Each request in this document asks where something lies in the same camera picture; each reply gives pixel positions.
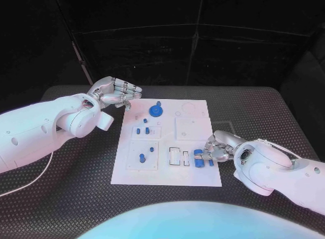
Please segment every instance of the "textured mat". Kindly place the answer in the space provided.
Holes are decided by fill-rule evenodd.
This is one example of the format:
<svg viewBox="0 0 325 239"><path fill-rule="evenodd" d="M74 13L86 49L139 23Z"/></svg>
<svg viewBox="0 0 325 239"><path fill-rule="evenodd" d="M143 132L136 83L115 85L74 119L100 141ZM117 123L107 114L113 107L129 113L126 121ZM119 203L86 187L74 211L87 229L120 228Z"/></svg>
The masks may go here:
<svg viewBox="0 0 325 239"><path fill-rule="evenodd" d="M87 86L51 87L41 100L87 91ZM207 100L212 130L234 132L244 139L264 138L316 159L316 154L279 93L264 87L145 86L143 98ZM66 142L54 152L41 178L0 198L0 238L73 238L105 220L148 204L199 200L240 205L267 212L325 235L325 216L297 207L273 192L253 193L233 177L233 162L220 163L221 188L110 185L123 108L109 106L115 118L106 132L94 129ZM0 193L38 175L47 157L0 175Z"/></svg>

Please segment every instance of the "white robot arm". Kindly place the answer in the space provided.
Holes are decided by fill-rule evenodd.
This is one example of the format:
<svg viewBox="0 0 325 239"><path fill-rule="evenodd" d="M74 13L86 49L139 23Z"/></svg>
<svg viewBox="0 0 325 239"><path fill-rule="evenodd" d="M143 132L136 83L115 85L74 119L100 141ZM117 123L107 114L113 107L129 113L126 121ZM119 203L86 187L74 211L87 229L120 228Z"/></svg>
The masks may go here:
<svg viewBox="0 0 325 239"><path fill-rule="evenodd" d="M245 141L215 131L195 159L233 159L234 177L253 192L267 196L276 189L294 204L325 215L325 163L294 154L290 160L280 150L293 154L266 140Z"/></svg>
<svg viewBox="0 0 325 239"><path fill-rule="evenodd" d="M105 77L86 94L60 97L0 115L0 173L44 157L70 138L84 137L94 126L107 130L113 118L100 111L115 104L129 110L142 89Z"/></svg>

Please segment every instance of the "white board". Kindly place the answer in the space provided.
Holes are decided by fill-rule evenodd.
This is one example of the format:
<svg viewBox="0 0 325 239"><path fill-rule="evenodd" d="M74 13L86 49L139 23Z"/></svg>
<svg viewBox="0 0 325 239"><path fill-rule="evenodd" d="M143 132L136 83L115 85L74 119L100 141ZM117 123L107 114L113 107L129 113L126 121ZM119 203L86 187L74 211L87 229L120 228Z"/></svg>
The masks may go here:
<svg viewBox="0 0 325 239"><path fill-rule="evenodd" d="M161 102L162 115L152 117L149 107ZM221 187L218 165L195 168L192 151L202 149L212 133L207 102L195 100L136 99L123 114L110 184ZM169 148L178 148L179 165Z"/></svg>

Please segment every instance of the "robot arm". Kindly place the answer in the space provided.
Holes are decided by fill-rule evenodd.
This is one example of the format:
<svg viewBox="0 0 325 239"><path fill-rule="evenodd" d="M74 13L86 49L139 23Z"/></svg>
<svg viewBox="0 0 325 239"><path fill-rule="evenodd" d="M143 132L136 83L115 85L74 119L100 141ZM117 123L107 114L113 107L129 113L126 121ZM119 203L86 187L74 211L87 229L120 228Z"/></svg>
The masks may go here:
<svg viewBox="0 0 325 239"><path fill-rule="evenodd" d="M276 148L263 140L244 141L215 131L195 158L218 162L233 159L234 177L253 192L267 196L276 189L294 204L325 215L325 163L300 157L290 160Z"/></svg>
<svg viewBox="0 0 325 239"><path fill-rule="evenodd" d="M107 130L113 118L100 111L140 97L140 88L112 77L102 78L86 94L60 97L0 115L0 173L37 161L94 126Z"/></svg>

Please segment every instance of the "black mat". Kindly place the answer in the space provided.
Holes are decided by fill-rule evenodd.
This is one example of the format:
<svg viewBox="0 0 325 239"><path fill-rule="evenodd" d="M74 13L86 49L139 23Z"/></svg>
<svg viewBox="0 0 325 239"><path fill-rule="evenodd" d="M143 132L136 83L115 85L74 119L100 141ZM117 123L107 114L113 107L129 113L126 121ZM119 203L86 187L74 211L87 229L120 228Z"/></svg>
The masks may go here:
<svg viewBox="0 0 325 239"><path fill-rule="evenodd" d="M87 86L51 87L41 100L87 91ZM244 139L264 138L316 158L279 93L261 87L146 86L143 98L207 100L212 130L234 131ZM105 109L115 118L107 132L94 129L54 152L41 178L0 198L0 238L73 238L122 212L148 204L199 200L267 212L325 235L325 216L296 206L273 192L253 193L233 177L233 162L220 163L222 187L110 185L123 108ZM0 175L0 193L38 175L47 157Z"/></svg>

